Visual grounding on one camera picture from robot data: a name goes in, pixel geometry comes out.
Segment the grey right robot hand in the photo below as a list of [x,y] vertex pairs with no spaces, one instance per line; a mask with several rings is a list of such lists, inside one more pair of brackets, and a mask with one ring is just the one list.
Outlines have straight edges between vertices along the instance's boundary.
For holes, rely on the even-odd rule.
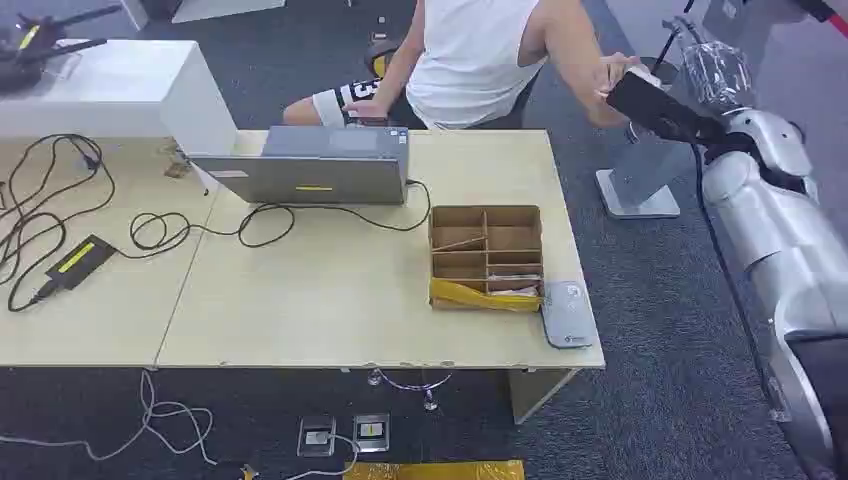
[[713,40],[685,46],[682,55],[691,94],[706,110],[725,115],[754,106],[753,78],[739,49]]

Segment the person's left hand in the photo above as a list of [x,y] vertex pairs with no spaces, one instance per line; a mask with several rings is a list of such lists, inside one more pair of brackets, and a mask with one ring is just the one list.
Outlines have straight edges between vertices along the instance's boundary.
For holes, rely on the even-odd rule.
[[621,52],[603,56],[600,61],[600,67],[594,73],[594,90],[602,98],[609,95],[632,67],[642,64],[638,56],[627,56]]

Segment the person's right hand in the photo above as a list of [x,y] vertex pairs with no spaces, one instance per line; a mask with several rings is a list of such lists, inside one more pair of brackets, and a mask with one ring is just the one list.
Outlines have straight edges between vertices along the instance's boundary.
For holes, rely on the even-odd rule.
[[342,110],[356,123],[385,125],[389,118],[389,107],[377,100],[359,100],[345,105]]

